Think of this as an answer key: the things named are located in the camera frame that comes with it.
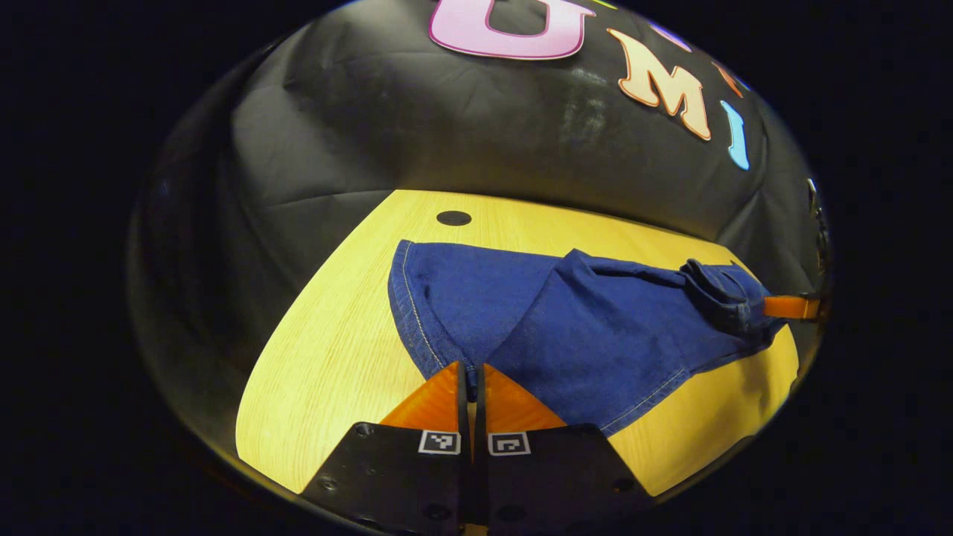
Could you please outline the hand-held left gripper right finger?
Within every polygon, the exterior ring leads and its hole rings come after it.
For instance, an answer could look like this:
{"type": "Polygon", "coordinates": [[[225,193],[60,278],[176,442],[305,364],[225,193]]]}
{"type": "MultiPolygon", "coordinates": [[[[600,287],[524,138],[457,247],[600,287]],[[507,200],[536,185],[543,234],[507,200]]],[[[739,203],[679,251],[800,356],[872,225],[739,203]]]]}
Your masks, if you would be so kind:
{"type": "Polygon", "coordinates": [[[474,512],[484,526],[616,526],[656,499],[593,424],[565,424],[493,366],[474,414],[474,512]]]}

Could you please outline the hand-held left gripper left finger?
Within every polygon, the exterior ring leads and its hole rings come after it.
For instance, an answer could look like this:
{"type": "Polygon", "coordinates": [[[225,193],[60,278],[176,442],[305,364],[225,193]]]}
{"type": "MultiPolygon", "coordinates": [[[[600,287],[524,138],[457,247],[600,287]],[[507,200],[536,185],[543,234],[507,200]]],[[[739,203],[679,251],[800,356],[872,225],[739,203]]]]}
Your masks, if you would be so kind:
{"type": "Polygon", "coordinates": [[[454,362],[378,423],[358,421],[303,496],[381,533],[462,533],[472,462],[466,373],[454,362]]]}

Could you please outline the blue jeans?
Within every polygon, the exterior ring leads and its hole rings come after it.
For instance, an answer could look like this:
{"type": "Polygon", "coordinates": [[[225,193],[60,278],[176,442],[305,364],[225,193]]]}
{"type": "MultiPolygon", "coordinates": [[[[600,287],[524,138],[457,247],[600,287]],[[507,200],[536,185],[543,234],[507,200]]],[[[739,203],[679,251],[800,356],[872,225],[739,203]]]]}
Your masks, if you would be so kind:
{"type": "Polygon", "coordinates": [[[696,374],[772,346],[784,320],[736,264],[677,270],[446,242],[396,245],[387,292],[398,335],[426,379],[462,364],[468,397],[491,366],[566,424],[607,436],[696,374]]]}

